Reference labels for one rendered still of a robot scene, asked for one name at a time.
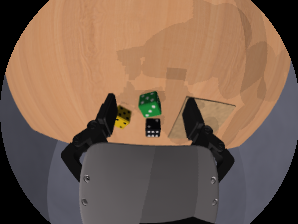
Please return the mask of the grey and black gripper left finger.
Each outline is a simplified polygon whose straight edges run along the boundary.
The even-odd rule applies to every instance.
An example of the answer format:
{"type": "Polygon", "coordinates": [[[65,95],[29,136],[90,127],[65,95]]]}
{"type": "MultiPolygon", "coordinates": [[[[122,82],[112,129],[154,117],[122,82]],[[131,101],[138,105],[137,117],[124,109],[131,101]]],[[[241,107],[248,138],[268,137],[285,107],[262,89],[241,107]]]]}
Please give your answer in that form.
{"type": "Polygon", "coordinates": [[[72,143],[70,142],[61,153],[62,160],[79,183],[82,169],[82,164],[79,159],[82,156],[82,153],[87,152],[90,145],[100,142],[108,142],[106,138],[110,137],[113,133],[118,114],[115,94],[108,93],[99,112],[96,119],[91,120],[87,124],[86,129],[75,135],[72,143]]]}

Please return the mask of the yellow die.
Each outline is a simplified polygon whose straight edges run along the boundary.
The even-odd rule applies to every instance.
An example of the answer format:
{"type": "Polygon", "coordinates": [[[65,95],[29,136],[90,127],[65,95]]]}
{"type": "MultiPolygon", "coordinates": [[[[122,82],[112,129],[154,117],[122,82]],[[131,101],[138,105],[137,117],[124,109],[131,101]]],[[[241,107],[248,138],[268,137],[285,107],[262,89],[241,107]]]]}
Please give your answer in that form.
{"type": "Polygon", "coordinates": [[[118,107],[118,115],[114,126],[123,129],[130,123],[132,112],[120,105],[118,105],[117,107],[118,107]]]}

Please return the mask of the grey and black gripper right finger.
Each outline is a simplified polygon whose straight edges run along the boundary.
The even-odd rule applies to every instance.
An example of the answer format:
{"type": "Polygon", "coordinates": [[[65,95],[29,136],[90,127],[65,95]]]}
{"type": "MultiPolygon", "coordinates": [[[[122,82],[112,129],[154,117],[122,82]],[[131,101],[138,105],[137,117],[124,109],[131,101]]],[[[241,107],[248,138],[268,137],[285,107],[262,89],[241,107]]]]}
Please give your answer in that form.
{"type": "Polygon", "coordinates": [[[234,164],[234,157],[225,149],[225,144],[213,134],[210,126],[205,125],[194,98],[187,99],[182,118],[188,140],[191,145],[203,146],[211,150],[216,162],[218,181],[225,177],[234,164]],[[209,145],[209,146],[208,146],[209,145]]]}

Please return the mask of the tan mat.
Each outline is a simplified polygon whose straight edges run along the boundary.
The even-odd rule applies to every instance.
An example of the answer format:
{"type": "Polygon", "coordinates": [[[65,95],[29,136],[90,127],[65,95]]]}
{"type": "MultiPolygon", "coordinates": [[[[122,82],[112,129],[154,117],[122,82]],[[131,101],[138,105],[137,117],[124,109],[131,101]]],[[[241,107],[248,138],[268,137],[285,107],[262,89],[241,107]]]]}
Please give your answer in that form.
{"type": "MultiPolygon", "coordinates": [[[[168,138],[188,139],[186,137],[186,131],[182,118],[182,113],[188,98],[189,96],[186,96],[178,117],[168,135],[168,138]]],[[[195,97],[191,98],[195,99],[196,104],[202,114],[205,125],[209,125],[212,128],[213,134],[221,127],[221,125],[226,121],[226,119],[236,107],[232,104],[195,97]]]]}

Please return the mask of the black die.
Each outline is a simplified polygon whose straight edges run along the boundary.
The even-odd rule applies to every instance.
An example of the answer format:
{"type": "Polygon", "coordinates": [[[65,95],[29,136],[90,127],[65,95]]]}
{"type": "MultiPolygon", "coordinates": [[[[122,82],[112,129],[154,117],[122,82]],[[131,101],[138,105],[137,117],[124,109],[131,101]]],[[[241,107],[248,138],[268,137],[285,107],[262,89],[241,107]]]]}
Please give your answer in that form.
{"type": "Polygon", "coordinates": [[[145,126],[146,137],[160,137],[161,123],[159,118],[147,118],[145,126]]]}

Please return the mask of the green die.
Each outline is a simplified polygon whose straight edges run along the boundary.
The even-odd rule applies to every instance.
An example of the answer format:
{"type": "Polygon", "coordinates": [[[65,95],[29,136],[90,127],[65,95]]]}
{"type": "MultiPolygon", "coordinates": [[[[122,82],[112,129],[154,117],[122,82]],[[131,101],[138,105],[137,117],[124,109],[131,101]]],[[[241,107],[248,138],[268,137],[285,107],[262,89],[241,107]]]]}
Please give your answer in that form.
{"type": "Polygon", "coordinates": [[[138,107],[144,118],[162,114],[161,102],[156,91],[140,95],[138,107]]]}

